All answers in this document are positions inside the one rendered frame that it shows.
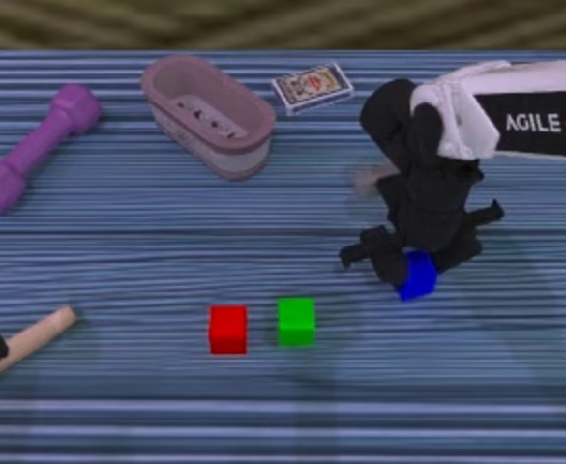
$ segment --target blue striped surface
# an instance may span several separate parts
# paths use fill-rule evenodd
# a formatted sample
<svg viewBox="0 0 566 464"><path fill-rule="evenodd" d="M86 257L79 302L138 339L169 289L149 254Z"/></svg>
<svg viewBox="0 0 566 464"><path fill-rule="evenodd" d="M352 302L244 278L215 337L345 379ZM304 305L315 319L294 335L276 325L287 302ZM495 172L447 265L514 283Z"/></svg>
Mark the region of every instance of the blue striped surface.
<svg viewBox="0 0 566 464"><path fill-rule="evenodd" d="M0 217L0 331L65 302L83 316L0 377L0 463L566 464L566 163L486 162L471 204L507 217L429 298L337 258L385 220L349 182L383 160L357 123L378 85L566 53L201 53L279 114L241 184L157 131L138 80L163 55L0 52L0 155L67 81L105 113ZM330 61L356 97L284 116L270 80ZM275 344L294 295L315 298L310 350ZM214 303L250 307L248 356L209 355Z"/></svg>

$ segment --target logo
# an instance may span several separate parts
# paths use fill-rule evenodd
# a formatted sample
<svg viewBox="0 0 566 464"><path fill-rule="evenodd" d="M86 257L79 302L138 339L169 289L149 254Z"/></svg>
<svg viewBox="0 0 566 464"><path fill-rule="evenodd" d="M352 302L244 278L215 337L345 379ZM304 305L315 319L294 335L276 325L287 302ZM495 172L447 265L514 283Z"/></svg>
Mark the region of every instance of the logo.
<svg viewBox="0 0 566 464"><path fill-rule="evenodd" d="M521 132L563 133L566 131L566 118L558 113L519 113L506 115L506 130Z"/></svg>

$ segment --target plastic container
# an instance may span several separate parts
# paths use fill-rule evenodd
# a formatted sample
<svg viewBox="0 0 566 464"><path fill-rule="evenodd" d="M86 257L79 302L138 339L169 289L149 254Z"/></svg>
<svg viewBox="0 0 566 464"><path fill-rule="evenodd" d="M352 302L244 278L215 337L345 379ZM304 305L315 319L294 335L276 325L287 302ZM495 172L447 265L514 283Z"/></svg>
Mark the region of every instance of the plastic container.
<svg viewBox="0 0 566 464"><path fill-rule="evenodd" d="M244 180L267 162L272 106L207 61L167 56L142 76L160 129L220 176Z"/></svg>

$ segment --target wooden rolling pin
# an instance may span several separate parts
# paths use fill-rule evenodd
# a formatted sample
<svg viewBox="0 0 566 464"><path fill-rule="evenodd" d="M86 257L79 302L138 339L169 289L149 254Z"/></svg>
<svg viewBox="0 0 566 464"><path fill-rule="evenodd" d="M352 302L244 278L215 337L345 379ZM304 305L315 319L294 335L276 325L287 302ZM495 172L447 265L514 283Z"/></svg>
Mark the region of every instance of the wooden rolling pin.
<svg viewBox="0 0 566 464"><path fill-rule="evenodd" d="M10 353L0 361L0 373L38 351L77 319L72 308L65 305L14 335L8 340Z"/></svg>

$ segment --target robotic hand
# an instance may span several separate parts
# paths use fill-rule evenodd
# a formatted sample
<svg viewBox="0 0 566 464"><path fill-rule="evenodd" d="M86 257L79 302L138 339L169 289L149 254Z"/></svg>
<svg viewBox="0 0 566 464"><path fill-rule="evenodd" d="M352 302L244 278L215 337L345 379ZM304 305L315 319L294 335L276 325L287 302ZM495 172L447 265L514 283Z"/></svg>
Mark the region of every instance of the robotic hand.
<svg viewBox="0 0 566 464"><path fill-rule="evenodd" d="M480 160L495 153L566 160L566 61L481 63L419 86L393 80L368 98L360 123L399 170L375 181L395 230L362 232L340 258L346 267L369 258L410 300L479 255L477 228L504 215L495 200L465 209L483 179ZM416 251L405 254L407 247Z"/></svg>

